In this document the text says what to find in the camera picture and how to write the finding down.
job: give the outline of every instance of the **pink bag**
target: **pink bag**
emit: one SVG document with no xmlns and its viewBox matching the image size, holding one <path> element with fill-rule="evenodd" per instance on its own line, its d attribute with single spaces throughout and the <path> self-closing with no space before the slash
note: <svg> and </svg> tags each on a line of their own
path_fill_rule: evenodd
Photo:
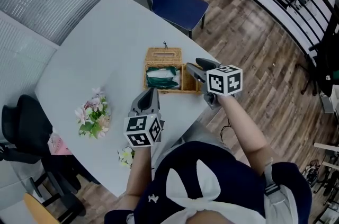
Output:
<svg viewBox="0 0 339 224">
<path fill-rule="evenodd" d="M 51 134 L 48 140 L 48 147 L 52 155 L 72 155 L 72 152 L 55 132 Z"/>
</svg>

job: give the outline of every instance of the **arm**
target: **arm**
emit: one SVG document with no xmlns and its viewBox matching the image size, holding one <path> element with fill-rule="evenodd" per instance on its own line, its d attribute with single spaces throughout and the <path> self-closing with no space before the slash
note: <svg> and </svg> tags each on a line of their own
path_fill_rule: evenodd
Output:
<svg viewBox="0 0 339 224">
<path fill-rule="evenodd" d="M 137 148 L 125 195 L 118 202 L 115 210 L 134 210 L 151 181 L 150 147 Z"/>
<path fill-rule="evenodd" d="M 262 131 L 236 99 L 232 96 L 218 96 L 218 101 L 228 116 L 249 164 L 259 175 L 264 172 L 265 165 L 271 158 L 273 158 L 273 163 L 281 162 L 280 157 L 266 141 Z"/>
</svg>

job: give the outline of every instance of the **sleeve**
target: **sleeve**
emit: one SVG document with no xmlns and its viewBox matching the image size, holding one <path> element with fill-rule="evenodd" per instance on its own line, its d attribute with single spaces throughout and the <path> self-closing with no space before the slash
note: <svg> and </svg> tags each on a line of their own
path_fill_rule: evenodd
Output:
<svg viewBox="0 0 339 224">
<path fill-rule="evenodd" d="M 104 224 L 126 224 L 126 218 L 133 213 L 130 210 L 114 210 L 105 215 Z"/>
<path fill-rule="evenodd" d="M 272 165 L 272 178 L 278 185 L 288 187 L 295 197 L 300 224 L 307 224 L 312 205 L 312 191 L 294 163 L 280 162 Z"/>
</svg>

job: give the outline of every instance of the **white cube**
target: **white cube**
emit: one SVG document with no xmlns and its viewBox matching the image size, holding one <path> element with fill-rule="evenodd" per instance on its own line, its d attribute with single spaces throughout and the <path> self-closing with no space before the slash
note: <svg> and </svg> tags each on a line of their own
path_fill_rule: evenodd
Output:
<svg viewBox="0 0 339 224">
<path fill-rule="evenodd" d="M 132 147 L 153 146 L 162 131 L 157 114 L 125 118 L 123 134 Z"/>
<path fill-rule="evenodd" d="M 208 92 L 227 96 L 243 90 L 243 70 L 236 66 L 223 66 L 206 74 Z"/>
</svg>

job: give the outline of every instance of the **wooden floor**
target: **wooden floor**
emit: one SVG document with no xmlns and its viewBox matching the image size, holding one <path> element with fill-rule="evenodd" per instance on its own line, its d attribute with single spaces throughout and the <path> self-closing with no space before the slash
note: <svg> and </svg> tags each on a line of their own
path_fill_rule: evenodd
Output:
<svg viewBox="0 0 339 224">
<path fill-rule="evenodd" d="M 264 132 L 273 149 L 285 160 L 295 162 L 301 171 L 313 159 L 322 160 L 324 151 L 314 142 L 328 143 L 336 139 L 332 114 L 325 114 L 319 96 L 305 95 L 300 90 L 306 81 L 295 64 L 306 64 L 301 50 L 285 30 L 252 0 L 205 0 L 209 3 L 205 28 L 193 31 L 193 40 L 224 65 L 243 69 L 244 90 L 239 98 L 243 108 Z M 223 110 L 207 108 L 199 120 L 218 138 L 227 125 Z M 236 158 L 247 162 L 230 128 L 223 142 Z M 115 197 L 103 186 L 86 183 L 79 198 L 87 215 L 77 223 L 102 223 Z M 314 197 L 310 223 L 320 213 L 322 191 Z M 60 211 L 50 206 L 51 211 Z"/>
</svg>

